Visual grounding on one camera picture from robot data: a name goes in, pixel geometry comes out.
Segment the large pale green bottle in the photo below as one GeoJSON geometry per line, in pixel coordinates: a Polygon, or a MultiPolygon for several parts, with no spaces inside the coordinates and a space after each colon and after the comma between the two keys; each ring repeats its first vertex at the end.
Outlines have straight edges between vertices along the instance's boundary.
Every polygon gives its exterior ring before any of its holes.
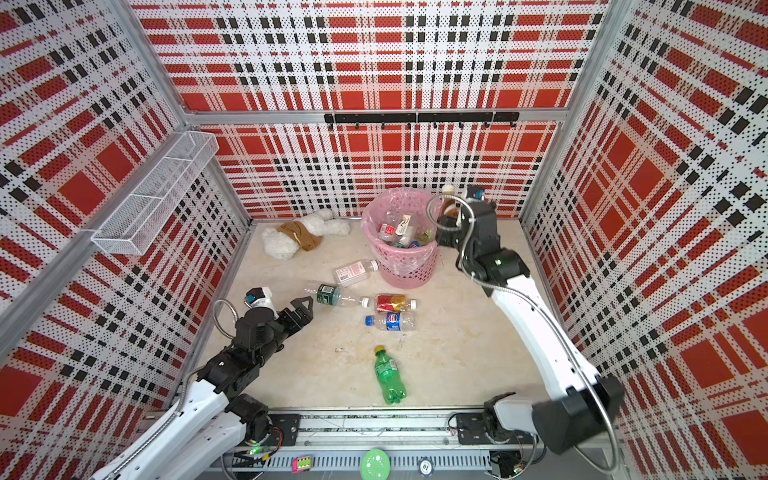
{"type": "Polygon", "coordinates": [[[413,241],[414,245],[426,246],[434,240],[434,232],[426,230],[420,233],[413,241]]]}

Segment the white label tea bottle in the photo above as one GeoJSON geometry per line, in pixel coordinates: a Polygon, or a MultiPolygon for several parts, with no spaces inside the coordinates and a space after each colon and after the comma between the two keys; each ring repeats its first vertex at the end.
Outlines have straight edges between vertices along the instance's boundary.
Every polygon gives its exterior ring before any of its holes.
{"type": "Polygon", "coordinates": [[[403,214],[399,224],[395,229],[396,240],[394,246],[397,248],[408,248],[415,234],[415,227],[412,225],[412,216],[403,214]]]}

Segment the brown label drink bottle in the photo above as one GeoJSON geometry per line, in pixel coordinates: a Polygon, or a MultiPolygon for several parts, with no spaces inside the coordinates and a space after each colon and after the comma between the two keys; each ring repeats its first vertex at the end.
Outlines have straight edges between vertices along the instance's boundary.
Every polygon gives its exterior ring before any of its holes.
{"type": "Polygon", "coordinates": [[[440,208],[440,216],[448,216],[456,219],[458,216],[457,202],[452,199],[452,196],[456,195],[455,187],[451,184],[445,184],[442,186],[442,204],[440,208]]]}

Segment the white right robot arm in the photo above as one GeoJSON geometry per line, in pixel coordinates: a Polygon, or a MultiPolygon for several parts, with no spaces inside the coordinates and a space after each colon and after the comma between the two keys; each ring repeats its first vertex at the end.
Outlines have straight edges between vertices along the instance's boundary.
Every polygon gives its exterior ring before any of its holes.
{"type": "Polygon", "coordinates": [[[520,255],[502,246],[496,208],[478,199],[454,197],[455,218],[435,220],[438,241],[458,251],[456,267],[506,315],[531,355],[546,394],[540,399],[503,394],[483,407],[486,436],[495,442],[515,432],[541,441],[552,453],[578,448],[606,434],[612,450],[607,470],[620,453],[613,421],[625,389],[614,377],[598,372],[574,346],[541,297],[520,255]]]}

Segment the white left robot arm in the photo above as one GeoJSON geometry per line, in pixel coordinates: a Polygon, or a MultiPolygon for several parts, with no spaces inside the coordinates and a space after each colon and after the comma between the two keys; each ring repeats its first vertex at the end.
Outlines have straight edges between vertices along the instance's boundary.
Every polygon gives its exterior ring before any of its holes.
{"type": "Polygon", "coordinates": [[[194,479],[245,441],[283,440],[268,407],[245,390],[285,341],[310,324],[313,300],[296,298],[278,311],[269,290],[256,288],[245,303],[229,344],[194,370],[177,402],[94,478],[194,479]]]}

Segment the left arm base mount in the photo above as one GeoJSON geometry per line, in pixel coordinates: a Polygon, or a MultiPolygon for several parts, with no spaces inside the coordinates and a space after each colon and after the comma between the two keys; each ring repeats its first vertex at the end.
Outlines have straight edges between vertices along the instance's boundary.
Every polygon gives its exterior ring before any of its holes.
{"type": "Polygon", "coordinates": [[[230,407],[245,426],[242,451],[238,458],[250,458],[266,464],[282,447],[294,446],[299,433],[299,414],[271,413],[269,407],[247,395],[238,397],[230,407]]]}

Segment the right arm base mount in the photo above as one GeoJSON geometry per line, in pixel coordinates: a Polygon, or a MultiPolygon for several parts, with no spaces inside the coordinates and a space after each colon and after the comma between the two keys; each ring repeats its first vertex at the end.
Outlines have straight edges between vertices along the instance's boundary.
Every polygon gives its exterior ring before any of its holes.
{"type": "Polygon", "coordinates": [[[480,411],[454,412],[446,422],[451,435],[460,445],[512,445],[516,450],[492,450],[489,452],[489,469],[492,479],[518,479],[527,469],[537,465],[547,455],[547,447],[539,445],[534,434],[504,427],[496,406],[511,397],[514,392],[497,395],[483,403],[480,411]]]}

